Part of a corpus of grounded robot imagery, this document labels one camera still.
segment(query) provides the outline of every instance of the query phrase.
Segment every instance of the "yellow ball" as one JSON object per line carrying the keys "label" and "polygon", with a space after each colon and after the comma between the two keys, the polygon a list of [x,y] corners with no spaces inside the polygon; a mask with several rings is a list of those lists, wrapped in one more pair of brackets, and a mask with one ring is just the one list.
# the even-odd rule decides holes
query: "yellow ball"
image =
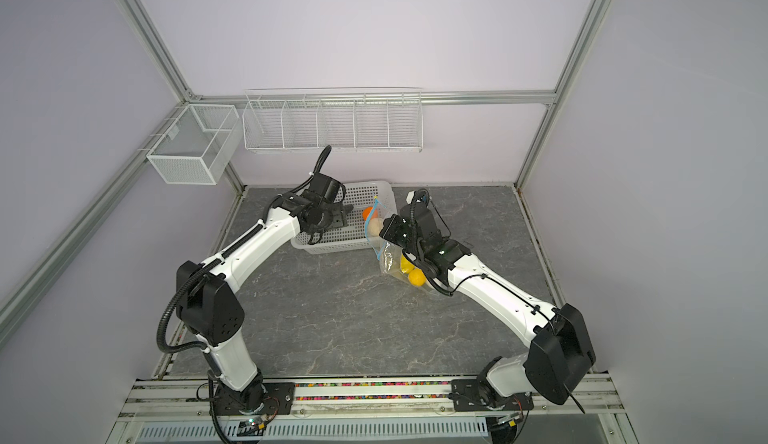
{"label": "yellow ball", "polygon": [[408,274],[408,273],[409,273],[409,272],[411,272],[413,269],[414,269],[414,266],[413,266],[413,264],[411,264],[410,262],[408,262],[408,259],[406,259],[406,257],[405,257],[405,256],[403,256],[402,254],[400,254],[400,272],[402,272],[402,273],[404,273],[404,274]]}
{"label": "yellow ball", "polygon": [[414,269],[408,274],[408,282],[416,287],[421,287],[426,281],[427,278],[421,269]]}

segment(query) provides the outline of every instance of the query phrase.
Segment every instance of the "white wire rack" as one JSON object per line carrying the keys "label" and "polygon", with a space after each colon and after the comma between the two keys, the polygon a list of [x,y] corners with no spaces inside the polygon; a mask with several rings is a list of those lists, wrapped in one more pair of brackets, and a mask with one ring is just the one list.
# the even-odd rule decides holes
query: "white wire rack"
{"label": "white wire rack", "polygon": [[191,103],[147,158],[166,183],[214,185],[242,138],[235,106]]}
{"label": "white wire rack", "polygon": [[256,153],[420,151],[424,122],[419,93],[249,98],[243,110],[245,148]]}

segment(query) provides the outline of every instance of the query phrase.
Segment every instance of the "white mesh basket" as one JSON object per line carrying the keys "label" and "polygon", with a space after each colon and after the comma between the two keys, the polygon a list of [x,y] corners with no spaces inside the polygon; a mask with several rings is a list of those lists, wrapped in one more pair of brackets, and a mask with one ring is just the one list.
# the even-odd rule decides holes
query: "white mesh basket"
{"label": "white mesh basket", "polygon": [[[309,245],[310,237],[301,233],[290,240],[292,246],[297,249],[304,249],[310,254],[324,254],[329,252],[339,252],[340,250],[365,249],[371,244],[366,239],[365,220],[362,218],[362,211],[366,207],[373,205],[373,199],[379,198],[384,208],[395,211],[395,194],[392,192],[392,186],[383,180],[374,180],[371,182],[355,182],[346,185],[346,198],[344,203],[352,205],[352,211],[347,215],[347,227],[333,229],[326,232],[320,242]],[[379,217],[385,218],[383,208],[379,207]]]}
{"label": "white mesh basket", "polygon": [[249,100],[243,110],[245,148],[255,153],[420,151],[420,97],[389,99]]}
{"label": "white mesh basket", "polygon": [[235,106],[191,103],[147,158],[166,183],[214,185],[242,139]]}

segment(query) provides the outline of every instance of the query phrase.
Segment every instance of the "table surface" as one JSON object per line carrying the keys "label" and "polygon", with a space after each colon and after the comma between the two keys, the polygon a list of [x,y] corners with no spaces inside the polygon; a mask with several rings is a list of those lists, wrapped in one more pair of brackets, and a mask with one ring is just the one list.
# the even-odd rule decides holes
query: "table surface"
{"label": "table surface", "polygon": [[[284,190],[249,189],[227,243]],[[399,207],[409,190],[394,188]],[[429,192],[454,239],[514,285],[552,302],[511,187]],[[477,374],[496,356],[526,352],[467,296],[428,293],[381,274],[372,249],[312,256],[287,243],[250,276],[238,299],[245,342],[267,378]],[[206,371],[202,354],[191,350],[176,356],[169,373]]]}

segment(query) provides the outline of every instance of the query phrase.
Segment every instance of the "white robotic arm link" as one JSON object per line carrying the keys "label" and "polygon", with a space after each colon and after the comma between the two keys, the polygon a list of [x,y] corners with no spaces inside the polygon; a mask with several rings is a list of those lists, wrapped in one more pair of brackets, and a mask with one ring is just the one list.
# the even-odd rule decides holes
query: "white robotic arm link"
{"label": "white robotic arm link", "polygon": [[[256,224],[202,264],[187,262],[177,274],[178,292],[158,326],[158,347],[165,353],[199,348],[211,374],[242,412],[258,410],[264,400],[262,376],[243,340],[244,311],[235,293],[275,250],[302,232],[311,242],[346,225],[351,210],[343,202],[343,184],[320,173],[330,147],[323,150],[310,179],[276,197]],[[337,202],[336,196],[342,199]],[[594,363],[594,351],[581,314],[561,309],[509,283],[469,249],[437,228],[426,189],[408,195],[399,214],[384,220],[380,237],[403,248],[403,255],[444,295],[463,293],[500,319],[529,348],[528,354],[489,362],[477,378],[476,399],[501,409],[517,392],[539,392],[562,404]],[[197,342],[170,346],[168,319],[176,311]]]}

